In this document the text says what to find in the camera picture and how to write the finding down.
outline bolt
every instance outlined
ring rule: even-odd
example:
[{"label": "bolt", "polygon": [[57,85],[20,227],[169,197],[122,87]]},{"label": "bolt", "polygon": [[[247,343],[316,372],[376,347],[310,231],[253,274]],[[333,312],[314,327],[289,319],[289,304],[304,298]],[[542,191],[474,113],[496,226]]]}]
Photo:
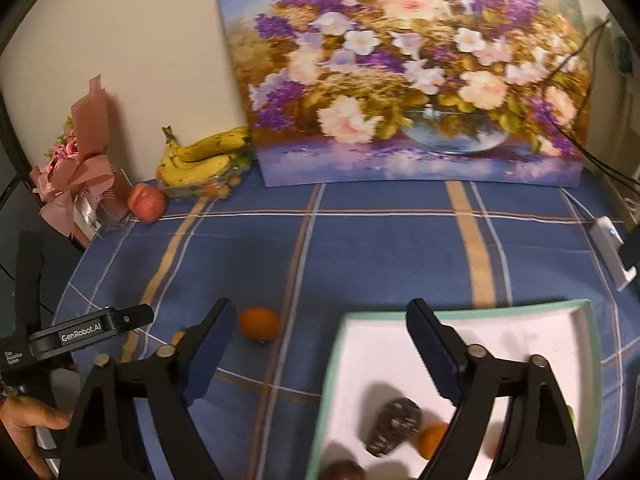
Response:
[{"label": "bolt", "polygon": [[540,368],[544,368],[546,365],[548,365],[546,359],[543,358],[542,355],[538,354],[534,354],[531,356],[531,362]]},{"label": "bolt", "polygon": [[171,357],[175,354],[175,346],[173,345],[162,345],[157,351],[156,355],[161,358]]},{"label": "bolt", "polygon": [[482,345],[470,345],[469,348],[466,349],[466,351],[472,357],[477,357],[479,359],[486,357],[486,348]]},{"label": "bolt", "polygon": [[99,368],[104,368],[110,359],[111,358],[107,354],[98,354],[94,359],[94,365]]}]

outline hand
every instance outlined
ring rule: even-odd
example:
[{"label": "hand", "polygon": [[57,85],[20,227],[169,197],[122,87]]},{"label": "hand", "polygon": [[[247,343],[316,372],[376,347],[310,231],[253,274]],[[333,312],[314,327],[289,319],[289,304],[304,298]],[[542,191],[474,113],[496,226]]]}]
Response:
[{"label": "hand", "polygon": [[33,426],[64,430],[69,416],[31,397],[9,397],[0,406],[0,421],[31,469],[42,480],[52,479],[51,469],[38,453]]}]

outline tray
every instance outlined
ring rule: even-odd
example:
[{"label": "tray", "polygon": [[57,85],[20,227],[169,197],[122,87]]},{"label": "tray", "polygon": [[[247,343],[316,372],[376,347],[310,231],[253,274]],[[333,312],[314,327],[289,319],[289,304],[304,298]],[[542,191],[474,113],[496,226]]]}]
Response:
[{"label": "tray", "polygon": [[[585,474],[600,423],[600,339],[589,300],[533,306],[436,312],[467,343],[486,346],[498,358],[526,361],[546,357],[564,400],[575,412],[575,428]],[[375,458],[362,440],[388,400],[409,397],[422,408],[422,424],[449,422],[451,403],[441,398],[404,324],[404,312],[357,312],[342,319],[322,390],[316,435],[306,480],[321,468],[351,458],[367,480],[417,478],[427,461],[405,442],[384,458]],[[496,399],[484,442],[470,480],[484,480],[492,463],[508,400]]]}]

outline beige wall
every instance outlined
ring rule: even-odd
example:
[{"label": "beige wall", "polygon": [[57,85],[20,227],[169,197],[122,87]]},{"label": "beige wall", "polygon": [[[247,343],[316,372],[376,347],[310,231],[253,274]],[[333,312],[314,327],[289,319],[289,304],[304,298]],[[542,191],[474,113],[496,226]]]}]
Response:
[{"label": "beige wall", "polygon": [[[580,2],[588,27],[607,13],[600,0]],[[597,151],[622,92],[602,43],[590,140]],[[120,110],[116,163],[135,180],[153,177],[162,126],[191,142],[244,122],[216,0],[39,0],[0,58],[0,86],[33,164],[99,73]]]}]

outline floral painting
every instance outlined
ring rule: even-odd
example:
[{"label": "floral painting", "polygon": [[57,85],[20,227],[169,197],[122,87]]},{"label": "floral painting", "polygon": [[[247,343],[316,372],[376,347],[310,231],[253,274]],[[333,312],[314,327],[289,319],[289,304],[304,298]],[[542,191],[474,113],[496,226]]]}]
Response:
[{"label": "floral painting", "polygon": [[577,184],[578,0],[219,0],[268,186]]}]

